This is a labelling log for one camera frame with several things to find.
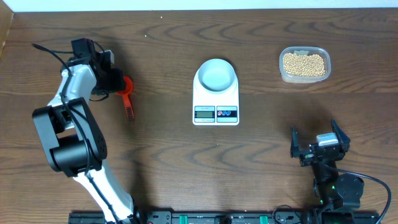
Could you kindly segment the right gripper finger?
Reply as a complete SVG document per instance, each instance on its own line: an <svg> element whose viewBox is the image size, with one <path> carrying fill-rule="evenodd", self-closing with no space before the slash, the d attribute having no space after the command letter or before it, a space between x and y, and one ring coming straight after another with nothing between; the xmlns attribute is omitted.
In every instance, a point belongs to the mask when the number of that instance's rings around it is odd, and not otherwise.
<svg viewBox="0 0 398 224"><path fill-rule="evenodd" d="M297 135L297 130L295 127L291 128L292 132L292 140L291 140L291 146L290 146L290 156L291 157L299 157L300 156L300 146L298 142L298 135Z"/></svg>
<svg viewBox="0 0 398 224"><path fill-rule="evenodd" d="M336 138L344 152L348 152L351 139L340 129L334 119L331 120L332 131L336 134Z"/></svg>

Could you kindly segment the red plastic measuring scoop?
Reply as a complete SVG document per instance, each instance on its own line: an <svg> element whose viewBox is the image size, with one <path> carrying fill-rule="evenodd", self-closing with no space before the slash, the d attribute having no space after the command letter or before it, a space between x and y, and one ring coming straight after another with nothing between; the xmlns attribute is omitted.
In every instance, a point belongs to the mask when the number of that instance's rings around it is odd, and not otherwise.
<svg viewBox="0 0 398 224"><path fill-rule="evenodd" d="M134 86L133 86L132 80L129 77L124 76L124 81L126 83L126 88L122 91L117 91L117 94L123 98L124 108L125 108L128 120L133 121L134 120L134 111L133 111L132 103L130 101L129 96L132 93Z"/></svg>

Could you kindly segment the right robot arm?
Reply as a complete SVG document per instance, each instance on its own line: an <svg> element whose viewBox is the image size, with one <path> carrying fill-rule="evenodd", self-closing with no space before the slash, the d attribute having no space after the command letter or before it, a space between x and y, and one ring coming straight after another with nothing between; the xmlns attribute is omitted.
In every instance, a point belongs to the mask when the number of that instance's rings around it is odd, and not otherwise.
<svg viewBox="0 0 398 224"><path fill-rule="evenodd" d="M305 212L302 223L355 223L354 209L359 208L363 195L362 178L337 171L336 162L348 152L350 138L331 120L332 132L317 136L316 143L301 150L298 134L291 129L290 156L297 157L302 167L310 166L313 172L313 190L321 205Z"/></svg>

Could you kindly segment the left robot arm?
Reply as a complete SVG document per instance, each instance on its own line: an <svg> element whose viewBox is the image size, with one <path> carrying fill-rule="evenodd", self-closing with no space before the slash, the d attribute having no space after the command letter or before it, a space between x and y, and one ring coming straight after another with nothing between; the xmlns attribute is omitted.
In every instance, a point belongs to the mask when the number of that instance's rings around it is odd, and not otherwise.
<svg viewBox="0 0 398 224"><path fill-rule="evenodd" d="M114 68L110 50L73 54L63 63L54 98L32 114L47 161L88 191L105 223L144 223L133 197L109 168L106 141L88 106L91 95L124 90L124 77Z"/></svg>

